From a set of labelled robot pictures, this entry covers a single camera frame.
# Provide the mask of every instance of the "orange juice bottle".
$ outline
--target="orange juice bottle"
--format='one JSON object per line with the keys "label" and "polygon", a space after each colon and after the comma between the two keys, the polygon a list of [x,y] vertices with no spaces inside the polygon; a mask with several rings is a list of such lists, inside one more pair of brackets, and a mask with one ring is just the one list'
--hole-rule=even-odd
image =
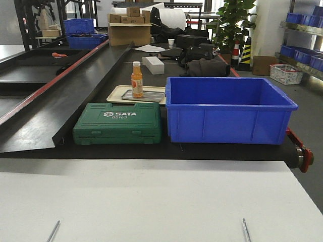
{"label": "orange juice bottle", "polygon": [[140,62],[132,62],[133,71],[131,74],[131,86],[133,97],[143,97],[142,91],[142,73]]}

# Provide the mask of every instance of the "wire basket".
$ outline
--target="wire basket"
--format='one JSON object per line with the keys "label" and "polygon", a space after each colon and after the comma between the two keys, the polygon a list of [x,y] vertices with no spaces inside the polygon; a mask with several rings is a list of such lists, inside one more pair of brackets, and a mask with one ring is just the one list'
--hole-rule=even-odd
{"label": "wire basket", "polygon": [[271,78],[284,85],[299,84],[303,74],[303,72],[298,71],[291,65],[271,65]]}

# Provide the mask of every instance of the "blue storage bin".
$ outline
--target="blue storage bin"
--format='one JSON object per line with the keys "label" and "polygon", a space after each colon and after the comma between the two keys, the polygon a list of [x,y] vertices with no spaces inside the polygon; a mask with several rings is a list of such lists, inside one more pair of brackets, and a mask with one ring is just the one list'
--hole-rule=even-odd
{"label": "blue storage bin", "polygon": [[313,15],[322,17],[323,16],[323,7],[315,6],[314,11],[313,11]]}
{"label": "blue storage bin", "polygon": [[302,19],[303,19],[303,15],[301,14],[288,13],[286,22],[300,24]]}
{"label": "blue storage bin", "polygon": [[317,27],[319,23],[319,16],[314,16],[314,15],[303,15],[301,24],[307,25],[307,26],[312,26],[312,27]]}
{"label": "blue storage bin", "polygon": [[319,18],[319,22],[318,22],[318,28],[323,28],[323,17]]}
{"label": "blue storage bin", "polygon": [[323,72],[323,57],[312,56],[309,65]]}
{"label": "blue storage bin", "polygon": [[105,40],[105,34],[92,34],[91,37],[67,37],[71,49],[94,49]]}
{"label": "blue storage bin", "polygon": [[168,77],[172,142],[281,144],[298,108],[265,78]]}
{"label": "blue storage bin", "polygon": [[73,34],[94,34],[93,19],[69,19],[64,20],[66,36]]}
{"label": "blue storage bin", "polygon": [[282,45],[282,47],[281,47],[281,54],[282,55],[285,55],[287,57],[294,58],[294,56],[295,56],[295,50],[297,50],[297,49],[298,50],[302,50],[304,48]]}
{"label": "blue storage bin", "polygon": [[303,64],[308,64],[311,60],[311,57],[312,57],[312,52],[310,51],[295,50],[294,59],[298,62],[301,62]]}

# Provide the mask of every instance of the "green leaves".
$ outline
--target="green leaves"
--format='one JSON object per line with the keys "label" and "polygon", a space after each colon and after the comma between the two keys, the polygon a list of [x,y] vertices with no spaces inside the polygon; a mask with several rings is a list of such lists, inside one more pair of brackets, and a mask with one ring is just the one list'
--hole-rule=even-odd
{"label": "green leaves", "polygon": [[250,22],[250,16],[257,14],[248,13],[255,6],[254,2],[255,0],[224,0],[224,6],[217,12],[221,24],[213,39],[220,49],[233,49],[235,39],[244,44],[244,37],[249,36],[249,28],[256,27],[255,23]]}
{"label": "green leaves", "polygon": [[252,9],[255,6],[255,4],[253,4],[254,2],[255,0],[244,0],[242,2],[242,7],[244,9]]}

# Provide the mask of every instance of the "white table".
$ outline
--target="white table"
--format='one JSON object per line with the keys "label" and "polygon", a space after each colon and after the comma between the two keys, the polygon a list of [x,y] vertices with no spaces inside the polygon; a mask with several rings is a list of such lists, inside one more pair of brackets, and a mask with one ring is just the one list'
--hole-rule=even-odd
{"label": "white table", "polygon": [[54,242],[323,241],[284,162],[0,160],[0,238]]}
{"label": "white table", "polygon": [[23,45],[0,44],[0,59],[25,51]]}

